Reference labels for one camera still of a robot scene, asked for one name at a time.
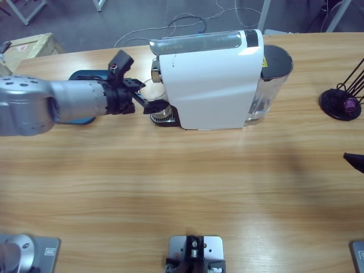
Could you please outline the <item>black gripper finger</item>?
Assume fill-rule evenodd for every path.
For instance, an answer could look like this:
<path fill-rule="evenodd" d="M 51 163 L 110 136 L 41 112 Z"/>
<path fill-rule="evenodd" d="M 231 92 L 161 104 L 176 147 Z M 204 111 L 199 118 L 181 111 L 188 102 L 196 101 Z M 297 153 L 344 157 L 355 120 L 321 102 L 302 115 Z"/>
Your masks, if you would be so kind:
<path fill-rule="evenodd" d="M 356 170 L 364 172 L 364 155 L 344 153 L 343 158 Z"/>

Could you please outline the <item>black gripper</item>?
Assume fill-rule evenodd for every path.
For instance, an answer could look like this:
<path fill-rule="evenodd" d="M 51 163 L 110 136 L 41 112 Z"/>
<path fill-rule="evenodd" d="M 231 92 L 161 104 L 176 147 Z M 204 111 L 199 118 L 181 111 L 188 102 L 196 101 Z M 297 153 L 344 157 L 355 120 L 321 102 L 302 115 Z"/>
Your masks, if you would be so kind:
<path fill-rule="evenodd" d="M 104 96 L 106 97 L 107 106 L 106 115 L 132 114 L 135 112 L 133 99 L 136 100 L 143 108 L 143 114 L 154 114 L 164 110 L 167 107 L 167 101 L 154 100 L 149 101 L 138 92 L 144 87 L 144 83 L 134 78 L 124 78 L 124 86 L 113 87 L 108 83 L 102 83 Z"/>

